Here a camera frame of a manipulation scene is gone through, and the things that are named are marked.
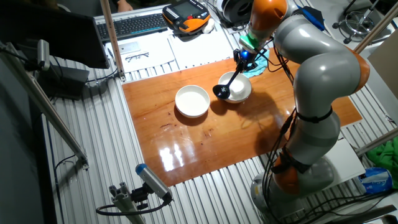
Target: wooden tabletop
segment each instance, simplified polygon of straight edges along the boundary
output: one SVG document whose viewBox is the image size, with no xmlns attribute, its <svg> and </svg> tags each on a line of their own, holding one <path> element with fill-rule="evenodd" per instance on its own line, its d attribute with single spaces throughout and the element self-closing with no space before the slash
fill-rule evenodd
<svg viewBox="0 0 398 224">
<path fill-rule="evenodd" d="M 273 50 L 270 60 L 277 61 Z M 295 74 L 299 65 L 288 65 Z M 228 59 L 123 85 L 145 163 L 166 185 L 261 155 L 274 144 L 294 108 L 292 85 L 282 69 L 266 70 L 250 78 L 252 93 L 245 102 L 217 100 L 211 89 L 235 67 Z M 175 94 L 185 85 L 198 85 L 210 96 L 210 108 L 200 118 L 185 118 L 175 107 Z M 362 119 L 347 97 L 332 106 L 342 126 Z"/>
</svg>

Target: white bowl with spoon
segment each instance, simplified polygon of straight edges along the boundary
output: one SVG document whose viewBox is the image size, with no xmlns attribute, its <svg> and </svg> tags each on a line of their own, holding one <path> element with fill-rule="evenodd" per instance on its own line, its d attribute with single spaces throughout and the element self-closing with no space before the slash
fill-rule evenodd
<svg viewBox="0 0 398 224">
<path fill-rule="evenodd" d="M 218 80 L 218 84 L 226 85 L 234 72 L 227 72 Z M 229 95 L 227 101 L 228 103 L 240 103 L 249 98 L 251 93 L 251 82 L 248 77 L 239 73 L 236 78 L 232 81 L 229 86 L 229 90 L 231 94 Z"/>
</svg>

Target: keyboard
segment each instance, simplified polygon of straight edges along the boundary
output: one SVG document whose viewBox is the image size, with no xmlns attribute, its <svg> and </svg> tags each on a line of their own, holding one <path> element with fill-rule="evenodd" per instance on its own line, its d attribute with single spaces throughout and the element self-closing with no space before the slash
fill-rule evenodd
<svg viewBox="0 0 398 224">
<path fill-rule="evenodd" d="M 114 23 L 116 37 L 118 40 L 138 37 L 154 32 L 166 31 L 168 26 L 161 13 L 147 16 L 137 16 L 134 18 L 123 19 Z M 99 36 L 102 42 L 109 42 L 108 29 L 106 24 L 97 25 Z"/>
</svg>

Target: white bowl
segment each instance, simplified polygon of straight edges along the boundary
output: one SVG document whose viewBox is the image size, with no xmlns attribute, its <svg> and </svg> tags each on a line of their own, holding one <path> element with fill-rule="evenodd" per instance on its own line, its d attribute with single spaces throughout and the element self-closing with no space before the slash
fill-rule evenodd
<svg viewBox="0 0 398 224">
<path fill-rule="evenodd" d="M 210 97 L 206 90 L 196 85 L 182 87 L 175 95 L 178 111 L 188 118 L 197 118 L 205 114 L 210 106 Z"/>
<path fill-rule="evenodd" d="M 225 73 L 219 80 L 218 84 L 227 84 L 234 72 Z M 239 73 L 229 86 L 231 92 L 227 101 L 228 103 L 240 103 L 246 100 L 251 93 L 251 82 L 248 77 Z"/>
</svg>

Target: white paper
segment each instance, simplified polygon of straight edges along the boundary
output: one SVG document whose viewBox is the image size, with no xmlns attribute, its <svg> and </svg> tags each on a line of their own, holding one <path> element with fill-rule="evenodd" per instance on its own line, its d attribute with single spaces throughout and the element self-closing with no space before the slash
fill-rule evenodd
<svg viewBox="0 0 398 224">
<path fill-rule="evenodd" d="M 169 41 L 167 40 L 167 38 L 165 38 L 165 35 L 161 34 L 145 35 L 142 37 L 120 40 L 118 41 L 118 44 L 122 45 L 133 42 L 138 43 L 140 50 L 121 55 L 124 72 L 133 72 L 140 69 L 163 65 L 165 63 L 172 62 L 175 60 L 172 49 L 170 48 Z M 111 52 L 113 52 L 111 43 L 107 43 L 105 45 L 105 48 L 106 48 L 105 52 L 108 55 L 109 52 L 107 48 L 109 48 Z M 130 62 L 126 60 L 126 58 L 135 55 L 141 55 L 141 56 L 132 58 Z"/>
<path fill-rule="evenodd" d="M 205 65 L 233 57 L 233 51 L 223 32 L 211 31 L 209 34 L 191 37 L 170 35 L 175 59 L 180 69 Z"/>
<path fill-rule="evenodd" d="M 324 158 L 332 164 L 335 176 L 327 188 L 365 173 L 365 168 L 346 139 L 337 141 Z"/>
</svg>

